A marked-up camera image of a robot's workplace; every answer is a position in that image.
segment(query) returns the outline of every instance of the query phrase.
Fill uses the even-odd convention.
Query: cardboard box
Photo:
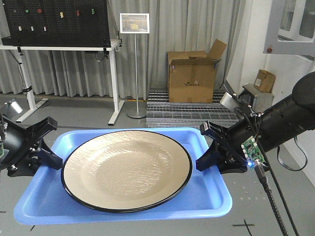
[[[211,103],[216,79],[216,63],[226,44],[216,40],[205,51],[168,52],[169,102]]]
[[[261,92],[271,92],[276,76],[269,71],[259,70],[254,85]]]

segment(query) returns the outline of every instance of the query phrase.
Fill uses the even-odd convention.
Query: plastic tray
[[[79,145],[118,129],[79,130],[64,133],[52,150],[63,160]],[[167,135],[181,143],[190,153],[193,170],[187,186],[170,201],[140,212],[107,213],[87,208],[73,200],[64,190],[61,170],[42,165],[14,209],[15,219],[27,225],[75,224],[133,220],[167,220],[210,218],[227,214],[232,198],[216,166],[200,172],[195,160],[208,145],[200,131],[193,128],[140,129]]]

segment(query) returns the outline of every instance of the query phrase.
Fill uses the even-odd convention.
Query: gray curtain
[[[109,0],[117,25],[119,13],[149,13],[150,34],[137,35],[139,97],[150,88],[167,88],[168,51],[205,50],[214,40],[233,42],[239,0]],[[0,36],[9,36],[4,10],[0,9]],[[121,34],[123,46],[116,52],[119,96],[134,97],[134,35]],[[217,87],[224,80],[228,49],[218,67]],[[59,96],[112,96],[108,59],[97,62],[94,55],[72,51],[27,51],[27,67],[35,94]],[[22,91],[19,66],[10,52],[0,50],[0,91]]]

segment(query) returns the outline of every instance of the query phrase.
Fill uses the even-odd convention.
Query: black pegboard
[[[106,0],[3,0],[13,46],[110,47]]]

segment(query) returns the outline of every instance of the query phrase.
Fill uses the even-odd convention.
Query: metal pallet
[[[147,101],[147,126],[155,127],[194,127],[209,120],[224,127],[238,122],[238,118],[220,100],[224,91],[214,92],[213,103],[170,103],[168,92],[152,89]]]

